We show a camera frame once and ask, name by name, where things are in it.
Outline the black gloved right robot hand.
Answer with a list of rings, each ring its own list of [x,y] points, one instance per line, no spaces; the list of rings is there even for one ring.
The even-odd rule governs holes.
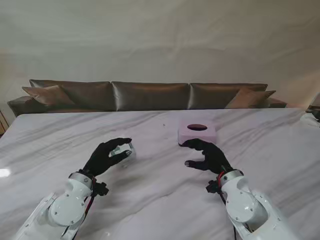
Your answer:
[[[223,151],[214,143],[195,138],[185,141],[181,146],[201,151],[204,155],[203,161],[185,161],[184,165],[186,167],[201,171],[211,171],[217,175],[222,172],[228,173],[233,170]]]

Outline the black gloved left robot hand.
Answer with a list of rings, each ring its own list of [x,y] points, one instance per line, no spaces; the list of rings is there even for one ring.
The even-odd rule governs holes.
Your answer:
[[[103,174],[110,167],[115,166],[131,155],[131,150],[125,150],[121,153],[109,156],[110,152],[115,150],[116,147],[129,144],[131,141],[131,138],[119,137],[100,143],[91,154],[89,160],[82,168],[82,171],[94,177]]]

